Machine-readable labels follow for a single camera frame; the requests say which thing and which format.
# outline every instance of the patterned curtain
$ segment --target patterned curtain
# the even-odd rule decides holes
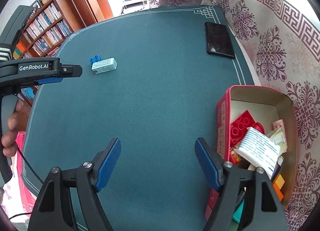
[[[285,211],[298,230],[320,195],[320,32],[287,0],[149,0],[162,5],[220,6],[264,86],[287,94],[299,134],[298,172]]]

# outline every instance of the human hand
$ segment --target human hand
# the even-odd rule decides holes
[[[19,123],[18,112],[20,112],[22,109],[23,109],[23,102],[19,100],[16,105],[15,113],[10,115],[7,121],[9,131],[3,134],[1,138],[1,143],[4,146],[3,154],[6,157],[13,157],[17,152],[17,145],[15,143],[15,140],[18,134],[18,130],[17,130],[18,123]]]

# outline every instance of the dark green table surface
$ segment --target dark green table surface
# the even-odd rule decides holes
[[[25,157],[42,179],[79,167],[111,138],[122,153],[99,193],[115,231],[200,231],[209,188],[194,142],[216,140],[215,109],[226,89],[253,84],[233,36],[235,60],[206,52],[204,23],[227,24],[219,7],[166,7],[94,24],[71,35],[57,56],[80,64],[80,78],[44,85],[29,118]],[[94,74],[89,59],[114,57],[117,69]],[[24,166],[25,185],[41,184]],[[79,228],[85,222],[76,191]]]

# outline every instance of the smartphone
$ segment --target smartphone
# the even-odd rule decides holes
[[[207,53],[234,59],[235,53],[228,28],[223,24],[209,22],[206,22],[204,26],[207,37]]]

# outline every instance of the logo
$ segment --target logo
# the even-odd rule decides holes
[[[28,64],[19,64],[18,66],[18,74],[20,73],[32,73],[34,70],[49,70],[49,62],[32,62]]]

